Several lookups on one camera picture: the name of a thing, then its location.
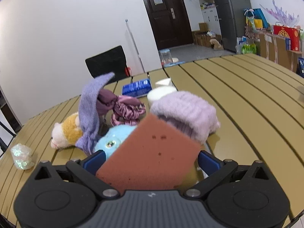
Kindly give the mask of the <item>green snack bag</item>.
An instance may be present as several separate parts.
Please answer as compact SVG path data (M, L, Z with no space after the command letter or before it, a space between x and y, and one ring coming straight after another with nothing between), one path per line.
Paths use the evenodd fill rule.
M242 54L257 54L257 47L255 45L255 43L252 44L248 44L245 43L243 44L242 48L241 48L241 53Z

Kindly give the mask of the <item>pink satin scrunchie bonnet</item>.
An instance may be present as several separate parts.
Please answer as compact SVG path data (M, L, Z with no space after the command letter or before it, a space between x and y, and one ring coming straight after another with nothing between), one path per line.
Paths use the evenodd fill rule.
M144 103L131 96L119 95L113 104L111 124L113 126L129 125L135 126L140 118L146 113Z

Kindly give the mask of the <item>light blue plush toy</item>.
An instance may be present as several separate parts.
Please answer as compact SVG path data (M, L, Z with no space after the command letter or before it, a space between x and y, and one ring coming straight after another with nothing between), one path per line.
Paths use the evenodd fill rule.
M96 143L93 152L103 150L108 159L137 126L118 125L112 127Z

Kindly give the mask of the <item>grey refrigerator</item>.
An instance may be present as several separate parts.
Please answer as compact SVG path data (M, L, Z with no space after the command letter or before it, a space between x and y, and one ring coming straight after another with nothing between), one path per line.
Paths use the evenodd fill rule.
M214 0L221 28L223 48L236 52L237 38L245 35L245 10L250 0Z

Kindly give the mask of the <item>orange white plush toy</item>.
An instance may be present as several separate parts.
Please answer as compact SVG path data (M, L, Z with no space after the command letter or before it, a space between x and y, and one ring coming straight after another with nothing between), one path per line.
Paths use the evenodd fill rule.
M82 135L78 112L76 112L67 117L62 123L54 124L51 132L51 147L55 150L61 150L75 146Z

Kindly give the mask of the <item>iridescent wrapper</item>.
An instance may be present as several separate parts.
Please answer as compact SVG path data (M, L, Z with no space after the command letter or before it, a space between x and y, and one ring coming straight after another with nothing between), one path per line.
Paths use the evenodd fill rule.
M18 143L10 149L10 152L17 169L28 170L34 166L32 150L28 146Z

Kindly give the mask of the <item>white round foam sponge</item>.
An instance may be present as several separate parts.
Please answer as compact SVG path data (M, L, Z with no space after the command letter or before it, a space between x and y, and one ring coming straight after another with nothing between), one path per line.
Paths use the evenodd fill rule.
M160 86L155 89L152 89L151 91L149 91L149 93L147 95L149 106L151 107L151 105L155 101L161 99L162 97L164 97L166 95L174 93L176 91L177 91L177 89L173 86Z

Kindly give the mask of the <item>white tape roll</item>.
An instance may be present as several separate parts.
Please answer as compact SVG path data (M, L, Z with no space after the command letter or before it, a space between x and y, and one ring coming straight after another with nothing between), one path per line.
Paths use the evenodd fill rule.
M173 84L172 84L171 78L165 78L165 79L161 79L161 80L157 81L155 83L155 86L158 88L161 86L173 86Z

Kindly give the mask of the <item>dark brown door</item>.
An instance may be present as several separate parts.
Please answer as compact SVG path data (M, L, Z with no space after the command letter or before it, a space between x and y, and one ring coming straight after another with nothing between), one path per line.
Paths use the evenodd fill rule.
M143 0L158 50L193 43L183 0Z

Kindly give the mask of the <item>purple knitted scarf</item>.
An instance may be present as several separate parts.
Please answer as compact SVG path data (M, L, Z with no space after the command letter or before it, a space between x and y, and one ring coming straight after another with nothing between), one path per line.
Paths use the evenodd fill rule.
M100 75L92 79L82 90L78 106L78 117L82 136L75 146L86 155L91 155L97 142L99 131L99 115L96 108L97 97L102 89L113 77L114 72Z

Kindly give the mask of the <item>red-brown sponge block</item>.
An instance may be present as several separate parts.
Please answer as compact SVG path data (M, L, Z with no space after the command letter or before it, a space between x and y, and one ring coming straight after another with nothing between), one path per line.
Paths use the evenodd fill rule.
M126 190L186 191L201 180L201 145L148 114L106 159L96 177L123 194Z

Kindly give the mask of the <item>blue gift bag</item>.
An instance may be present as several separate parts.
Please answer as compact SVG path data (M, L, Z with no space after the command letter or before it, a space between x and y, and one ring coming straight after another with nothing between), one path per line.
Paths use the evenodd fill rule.
M244 16L246 18L246 23L249 25L252 25L253 23L255 28L257 29L262 29L262 28L267 29L269 26L266 17L264 16L260 8L245 9Z

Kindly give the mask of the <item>blue tissue pack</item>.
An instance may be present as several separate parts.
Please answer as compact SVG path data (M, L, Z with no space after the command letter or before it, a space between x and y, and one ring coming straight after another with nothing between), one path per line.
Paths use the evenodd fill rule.
M152 90L151 81L149 79L142 79L122 87L122 95L131 97L146 96Z

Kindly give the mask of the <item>lilac fluffy towel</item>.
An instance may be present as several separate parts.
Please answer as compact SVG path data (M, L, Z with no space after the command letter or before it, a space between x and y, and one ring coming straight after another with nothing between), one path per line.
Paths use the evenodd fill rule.
M150 112L200 144L221 127L216 108L187 91L165 95L151 105Z

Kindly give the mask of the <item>clear plastic jar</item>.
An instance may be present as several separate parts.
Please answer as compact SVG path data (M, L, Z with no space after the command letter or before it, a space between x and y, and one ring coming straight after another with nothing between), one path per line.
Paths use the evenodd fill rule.
M163 67L168 67L174 63L171 51L169 49L162 49L159 51L161 65Z

